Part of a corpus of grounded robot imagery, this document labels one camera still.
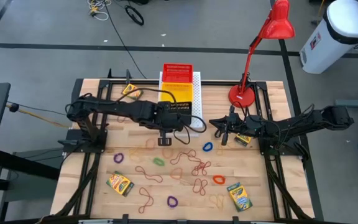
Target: concrete floor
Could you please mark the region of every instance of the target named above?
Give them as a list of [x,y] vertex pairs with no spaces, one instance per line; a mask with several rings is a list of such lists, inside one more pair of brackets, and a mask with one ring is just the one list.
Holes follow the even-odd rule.
[[[5,2],[0,0],[0,10]],[[314,29],[310,21],[316,19],[319,6],[310,5],[307,0],[290,3],[296,38],[286,40],[286,44],[289,51],[297,52]],[[270,3],[153,0],[136,8],[145,18],[143,27],[134,24],[115,4],[109,6],[128,46],[247,49],[263,24]],[[13,0],[0,21],[0,43],[121,46],[109,21],[92,19],[87,12],[85,1]],[[277,40],[265,40],[258,50],[280,53],[280,46]],[[148,78],[157,78],[163,63],[178,62],[192,63],[203,79],[236,80],[246,59],[245,54],[229,53],[133,51],[132,55]],[[358,59],[342,58],[321,75],[305,73],[298,57],[290,57],[290,65],[301,109],[311,103],[323,108],[338,98],[358,99]],[[70,101],[76,78],[105,77],[109,68],[115,76],[124,75],[128,68],[134,77],[140,77],[127,52],[121,50],[0,48],[0,82],[11,83],[9,100],[60,112]],[[282,80],[290,99],[280,55],[253,56],[250,72],[253,80]],[[358,223],[358,109],[349,112],[356,123],[348,130],[308,135],[326,221]],[[37,113],[69,124],[63,116]],[[13,152],[58,147],[57,139],[63,139],[65,134],[65,129],[6,111],[0,128],[0,149]],[[51,198],[12,203],[7,220],[44,216],[51,203]]]

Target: lamp base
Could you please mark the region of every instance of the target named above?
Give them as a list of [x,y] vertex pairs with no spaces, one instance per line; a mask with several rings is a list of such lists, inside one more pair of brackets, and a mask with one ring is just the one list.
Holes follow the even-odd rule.
[[255,93],[251,88],[246,88],[243,94],[239,92],[239,85],[235,85],[230,89],[229,92],[229,101],[235,107],[241,108],[239,102],[243,108],[250,106],[255,101]]

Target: white trash can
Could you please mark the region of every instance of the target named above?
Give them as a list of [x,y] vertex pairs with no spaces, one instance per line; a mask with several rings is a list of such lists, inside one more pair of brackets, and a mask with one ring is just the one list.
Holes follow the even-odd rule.
[[337,0],[300,51],[303,70],[320,74],[358,43],[358,2]]

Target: wooden table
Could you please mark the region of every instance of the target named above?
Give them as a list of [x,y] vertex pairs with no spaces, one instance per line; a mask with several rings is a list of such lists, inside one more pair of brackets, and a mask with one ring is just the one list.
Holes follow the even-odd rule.
[[[92,93],[96,96],[98,83],[98,79],[85,79],[81,95]],[[141,86],[156,88],[155,85]],[[274,120],[289,118],[290,109],[283,82],[267,82],[267,86]],[[111,99],[119,98],[123,88],[124,85],[114,85]],[[257,140],[253,139],[247,147],[244,147],[234,142],[234,135],[231,134],[227,146],[222,147],[221,139],[214,137],[216,129],[208,123],[209,119],[222,118],[228,114],[230,102],[227,93],[229,89],[229,86],[202,87],[203,119],[207,122],[208,128],[205,133],[200,134],[197,138],[192,138],[191,143],[187,146],[173,139],[172,146],[158,147],[155,144],[158,131],[139,127],[129,119],[120,123],[123,118],[109,115],[108,140],[106,151],[101,156],[99,164],[91,218],[122,218],[123,214],[129,214],[129,218],[138,219],[232,220],[233,216],[238,216],[240,220],[273,220],[265,161],[264,157],[260,155]],[[264,110],[264,99],[262,94],[260,96]],[[141,100],[157,101],[157,93],[146,91]],[[250,112],[256,114],[255,105],[250,107]],[[202,147],[208,141],[214,144],[214,149],[204,152]],[[177,165],[171,165],[170,160],[174,159],[180,151],[188,152],[190,149],[194,149],[197,157],[202,161],[211,161],[212,166],[206,168],[208,172],[206,176],[191,175],[191,170],[197,163],[190,162],[185,157],[182,157]],[[115,153],[118,152],[123,153],[125,157],[121,164],[116,164],[113,161]],[[152,162],[155,157],[164,159],[165,166],[156,166]],[[83,158],[83,153],[73,153],[66,159],[60,172],[51,214],[58,212],[76,190]],[[288,191],[305,213],[313,217],[302,162],[296,156],[282,156],[282,164]],[[142,166],[148,174],[161,175],[163,182],[159,184],[156,181],[145,179],[143,174],[135,171],[136,166]],[[171,171],[178,167],[183,169],[183,176],[180,180],[170,177]],[[109,176],[115,170],[135,183],[127,197],[117,194],[106,184]],[[212,181],[213,175],[226,176],[226,183],[224,185],[215,184]],[[205,196],[192,191],[197,178],[208,181],[208,185],[205,187]],[[228,185],[236,182],[244,185],[253,203],[253,207],[244,212],[236,211],[226,190]],[[154,204],[151,207],[146,207],[144,213],[138,212],[138,208],[148,200],[147,197],[139,195],[141,187],[146,188],[154,198]],[[84,195],[87,195],[87,192],[88,189],[85,189]],[[281,217],[284,217],[282,197],[277,188],[276,192],[280,214]],[[176,208],[167,206],[169,195],[178,199],[179,204]],[[216,205],[217,195],[223,195],[223,207]],[[80,213],[85,212],[85,203],[86,197],[83,197]]]

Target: lamp shade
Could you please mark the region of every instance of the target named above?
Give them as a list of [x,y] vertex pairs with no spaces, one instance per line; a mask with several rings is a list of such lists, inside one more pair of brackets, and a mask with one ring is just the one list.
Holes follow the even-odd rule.
[[262,28],[260,37],[263,39],[289,39],[294,37],[294,28],[288,21],[289,10],[290,3],[288,0],[276,0],[271,11],[270,21]]

